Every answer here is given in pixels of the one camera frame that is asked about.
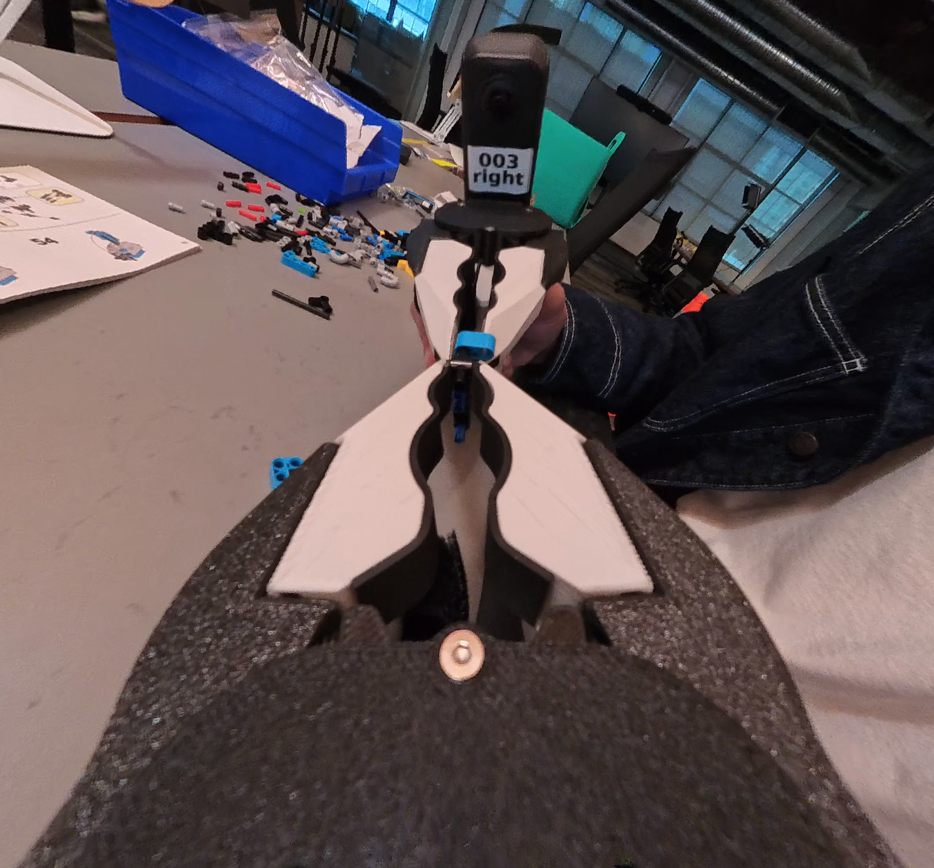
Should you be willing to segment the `clear plastic bag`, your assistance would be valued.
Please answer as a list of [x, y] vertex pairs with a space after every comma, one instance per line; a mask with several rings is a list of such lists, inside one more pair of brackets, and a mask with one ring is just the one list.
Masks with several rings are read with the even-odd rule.
[[183, 26], [342, 121], [347, 168], [356, 167], [380, 133], [380, 127], [366, 124], [361, 110], [339, 96], [285, 36], [276, 12], [255, 12], [248, 19], [230, 13], [210, 14], [188, 19]]

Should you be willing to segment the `person's right hand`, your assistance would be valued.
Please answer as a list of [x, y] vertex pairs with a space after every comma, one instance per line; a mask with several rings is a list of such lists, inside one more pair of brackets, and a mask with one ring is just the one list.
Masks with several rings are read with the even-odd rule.
[[563, 283], [556, 283], [545, 293], [538, 316], [529, 325], [511, 353], [503, 358], [501, 371], [507, 377], [533, 360], [549, 354], [559, 341], [568, 314]]

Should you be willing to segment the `white shirt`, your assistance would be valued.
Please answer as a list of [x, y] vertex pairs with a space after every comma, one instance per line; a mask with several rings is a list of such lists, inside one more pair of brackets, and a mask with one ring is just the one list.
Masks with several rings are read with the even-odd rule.
[[827, 756], [909, 866], [933, 864], [933, 452], [677, 506], [738, 583]]

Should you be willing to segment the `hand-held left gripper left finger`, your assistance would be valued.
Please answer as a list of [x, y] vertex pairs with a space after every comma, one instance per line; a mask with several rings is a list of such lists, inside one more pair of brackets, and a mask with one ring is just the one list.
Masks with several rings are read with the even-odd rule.
[[437, 362], [338, 438], [267, 594], [372, 605], [385, 621], [424, 597], [438, 566], [428, 477], [447, 388]]

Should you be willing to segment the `person's right forearm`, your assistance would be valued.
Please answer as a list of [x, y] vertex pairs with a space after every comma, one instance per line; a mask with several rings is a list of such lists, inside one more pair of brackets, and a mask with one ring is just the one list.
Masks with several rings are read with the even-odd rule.
[[932, 436], [933, 171], [797, 264], [691, 314], [567, 287], [527, 378], [615, 416], [618, 458], [656, 490], [821, 485]]

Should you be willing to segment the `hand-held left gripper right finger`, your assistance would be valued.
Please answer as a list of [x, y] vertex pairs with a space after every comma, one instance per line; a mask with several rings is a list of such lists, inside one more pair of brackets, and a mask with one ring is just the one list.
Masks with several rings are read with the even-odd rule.
[[651, 594], [585, 438], [492, 366], [473, 368], [467, 430], [471, 620], [520, 641], [553, 607]]

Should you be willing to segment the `white stand base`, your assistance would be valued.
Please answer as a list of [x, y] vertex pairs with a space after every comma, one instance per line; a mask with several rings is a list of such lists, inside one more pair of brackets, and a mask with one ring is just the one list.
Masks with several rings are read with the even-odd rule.
[[1, 58], [1, 126], [92, 138], [113, 128], [17, 63]]

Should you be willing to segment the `black brick axle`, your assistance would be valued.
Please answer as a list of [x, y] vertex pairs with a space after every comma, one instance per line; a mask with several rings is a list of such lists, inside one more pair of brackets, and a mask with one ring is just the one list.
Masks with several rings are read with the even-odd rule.
[[289, 295], [280, 290], [273, 289], [272, 296], [280, 301], [284, 301], [291, 306], [295, 306], [310, 314], [314, 314], [324, 320], [330, 321], [333, 316], [333, 306], [326, 295], [310, 296], [307, 299], [300, 300], [297, 297]]

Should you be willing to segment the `blue storage bin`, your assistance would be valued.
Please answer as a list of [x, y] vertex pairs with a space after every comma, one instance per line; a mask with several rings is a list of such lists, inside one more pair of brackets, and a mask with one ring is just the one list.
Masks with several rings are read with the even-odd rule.
[[170, 5], [108, 0], [124, 96], [274, 182], [328, 205], [368, 196], [395, 180], [403, 129], [358, 101], [377, 137], [345, 164], [345, 127], [290, 89], [184, 27], [195, 18]]

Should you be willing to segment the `pile of small brick pieces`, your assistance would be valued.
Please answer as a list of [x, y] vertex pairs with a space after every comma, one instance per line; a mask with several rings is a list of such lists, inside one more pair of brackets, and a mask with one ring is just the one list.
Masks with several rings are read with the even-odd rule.
[[200, 206], [196, 234], [203, 242], [270, 244], [280, 263], [281, 253], [292, 250], [318, 263], [316, 277], [328, 263], [355, 267], [367, 273], [373, 291], [397, 288], [401, 275], [414, 277], [406, 231], [381, 229], [359, 210], [344, 213], [251, 170], [222, 172], [215, 200], [204, 198]]

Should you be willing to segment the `teal board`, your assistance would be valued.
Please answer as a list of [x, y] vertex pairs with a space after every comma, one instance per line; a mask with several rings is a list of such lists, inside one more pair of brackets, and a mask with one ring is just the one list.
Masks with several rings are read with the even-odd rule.
[[571, 229], [626, 134], [606, 145], [545, 108], [532, 184], [533, 205], [560, 227]]

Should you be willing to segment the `black office chair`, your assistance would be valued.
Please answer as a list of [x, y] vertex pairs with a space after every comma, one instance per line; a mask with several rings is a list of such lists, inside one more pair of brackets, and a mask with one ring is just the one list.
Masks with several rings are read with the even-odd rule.
[[679, 313], [712, 283], [733, 240], [733, 234], [708, 228], [683, 270], [662, 287], [661, 304], [665, 313]]
[[664, 213], [659, 228], [648, 247], [637, 260], [639, 299], [650, 302], [654, 289], [663, 284], [673, 264], [676, 252], [675, 241], [683, 213], [669, 207]]

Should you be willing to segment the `grey desk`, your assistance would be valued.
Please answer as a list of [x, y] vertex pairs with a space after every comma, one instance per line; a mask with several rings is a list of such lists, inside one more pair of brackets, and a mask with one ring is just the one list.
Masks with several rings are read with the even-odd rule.
[[[326, 295], [330, 321], [274, 298]], [[413, 288], [270, 244], [2, 308], [2, 866], [67, 798], [153, 627], [306, 456], [416, 375]]]

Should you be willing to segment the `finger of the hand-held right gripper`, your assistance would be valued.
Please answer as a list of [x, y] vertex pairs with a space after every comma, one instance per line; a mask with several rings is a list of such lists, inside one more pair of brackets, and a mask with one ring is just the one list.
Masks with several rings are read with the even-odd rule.
[[494, 337], [494, 359], [507, 356], [539, 315], [545, 297], [545, 253], [531, 246], [501, 250], [503, 278], [493, 286], [484, 333]]
[[469, 246], [454, 240], [431, 240], [414, 277], [414, 292], [428, 341], [439, 360], [452, 357], [459, 321], [456, 296], [463, 282], [459, 269], [469, 261]]

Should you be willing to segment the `open instruction booklet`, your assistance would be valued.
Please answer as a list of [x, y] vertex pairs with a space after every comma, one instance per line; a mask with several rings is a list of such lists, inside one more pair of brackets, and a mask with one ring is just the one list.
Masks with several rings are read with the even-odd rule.
[[109, 283], [198, 244], [33, 166], [1, 170], [1, 303]]

